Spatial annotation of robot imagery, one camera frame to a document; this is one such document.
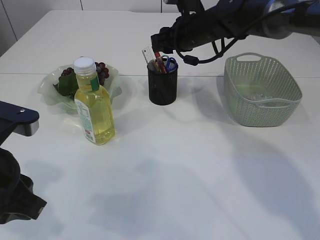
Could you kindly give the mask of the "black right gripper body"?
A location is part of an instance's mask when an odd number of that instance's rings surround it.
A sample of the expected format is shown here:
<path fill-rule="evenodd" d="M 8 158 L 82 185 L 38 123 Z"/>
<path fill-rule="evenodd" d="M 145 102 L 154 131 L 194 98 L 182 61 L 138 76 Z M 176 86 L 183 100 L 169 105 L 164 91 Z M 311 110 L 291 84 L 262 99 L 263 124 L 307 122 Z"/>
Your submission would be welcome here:
<path fill-rule="evenodd" d="M 221 21 L 209 11 L 180 16 L 171 27 L 163 27 L 151 36 L 155 52 L 171 54 L 174 50 L 188 52 L 196 47 L 225 37 Z"/>

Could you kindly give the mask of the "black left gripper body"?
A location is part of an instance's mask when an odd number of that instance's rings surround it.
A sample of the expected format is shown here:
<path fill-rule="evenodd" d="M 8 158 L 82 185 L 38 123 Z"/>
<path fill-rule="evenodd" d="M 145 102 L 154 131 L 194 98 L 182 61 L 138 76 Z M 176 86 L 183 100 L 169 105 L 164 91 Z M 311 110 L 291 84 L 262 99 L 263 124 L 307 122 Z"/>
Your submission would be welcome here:
<path fill-rule="evenodd" d="M 47 202 L 33 193 L 34 182 L 21 174 L 11 152 L 0 150 L 0 223 L 36 220 Z"/>

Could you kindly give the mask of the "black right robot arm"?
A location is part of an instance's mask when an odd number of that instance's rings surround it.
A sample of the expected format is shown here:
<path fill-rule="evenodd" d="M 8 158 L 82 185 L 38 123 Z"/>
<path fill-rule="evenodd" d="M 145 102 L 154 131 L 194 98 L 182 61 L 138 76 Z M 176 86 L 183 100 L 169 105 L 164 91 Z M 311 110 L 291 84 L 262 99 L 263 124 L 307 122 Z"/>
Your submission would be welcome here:
<path fill-rule="evenodd" d="M 189 52 L 222 38 L 258 36 L 281 40 L 292 33 L 320 35 L 318 0 L 220 0 L 205 9 L 199 0 L 167 0 L 181 15 L 152 35 L 156 52 Z"/>

